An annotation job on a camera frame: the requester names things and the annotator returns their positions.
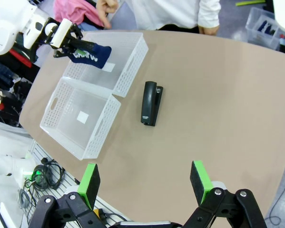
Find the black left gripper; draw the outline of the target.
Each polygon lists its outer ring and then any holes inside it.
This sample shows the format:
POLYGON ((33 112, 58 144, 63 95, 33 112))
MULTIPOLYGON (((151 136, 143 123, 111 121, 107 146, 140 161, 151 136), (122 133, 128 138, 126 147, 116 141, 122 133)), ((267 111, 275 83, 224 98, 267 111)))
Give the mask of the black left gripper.
POLYGON ((79 49, 92 49, 94 42, 81 40, 83 37, 77 25, 72 23, 60 23, 53 35, 54 58, 75 57, 83 54, 79 49))

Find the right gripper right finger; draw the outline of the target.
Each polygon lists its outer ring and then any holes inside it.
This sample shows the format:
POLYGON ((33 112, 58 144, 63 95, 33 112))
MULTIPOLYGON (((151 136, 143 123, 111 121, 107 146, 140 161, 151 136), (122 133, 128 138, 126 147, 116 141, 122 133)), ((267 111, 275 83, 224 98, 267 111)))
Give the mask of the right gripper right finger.
POLYGON ((231 193, 215 187, 202 161, 192 161, 190 181, 198 207, 185 228, 209 228, 216 218, 226 218, 232 228, 267 227, 252 191, 239 189, 231 193))

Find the person's left hand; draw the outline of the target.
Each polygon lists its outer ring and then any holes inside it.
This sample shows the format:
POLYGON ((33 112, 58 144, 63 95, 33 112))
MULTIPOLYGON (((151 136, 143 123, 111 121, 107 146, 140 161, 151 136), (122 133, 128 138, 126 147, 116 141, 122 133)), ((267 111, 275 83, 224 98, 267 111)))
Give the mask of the person's left hand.
POLYGON ((216 36, 217 32, 219 30, 219 26, 213 27, 213 28, 205 28, 202 26, 198 26, 199 33, 204 34, 204 35, 209 35, 209 36, 216 36))

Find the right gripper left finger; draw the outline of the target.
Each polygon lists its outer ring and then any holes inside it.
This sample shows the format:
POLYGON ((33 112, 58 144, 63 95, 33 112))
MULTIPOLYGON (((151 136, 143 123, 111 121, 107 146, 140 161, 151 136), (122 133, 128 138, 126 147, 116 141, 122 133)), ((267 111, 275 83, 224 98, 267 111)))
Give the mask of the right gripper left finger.
POLYGON ((101 219, 93 210, 99 186, 98 166, 88 164, 77 191, 59 199, 52 195, 40 197, 34 211, 34 227, 63 228, 73 221, 82 228, 102 227, 101 219))

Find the person's right hand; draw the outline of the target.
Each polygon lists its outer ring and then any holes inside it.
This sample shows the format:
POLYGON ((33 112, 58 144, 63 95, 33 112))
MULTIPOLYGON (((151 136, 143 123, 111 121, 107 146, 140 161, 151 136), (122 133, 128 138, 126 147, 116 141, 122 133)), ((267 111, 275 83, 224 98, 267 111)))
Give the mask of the person's right hand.
POLYGON ((110 13, 115 13, 118 9, 117 0, 98 0, 96 3, 98 16, 106 29, 111 28, 111 23, 107 18, 110 13))

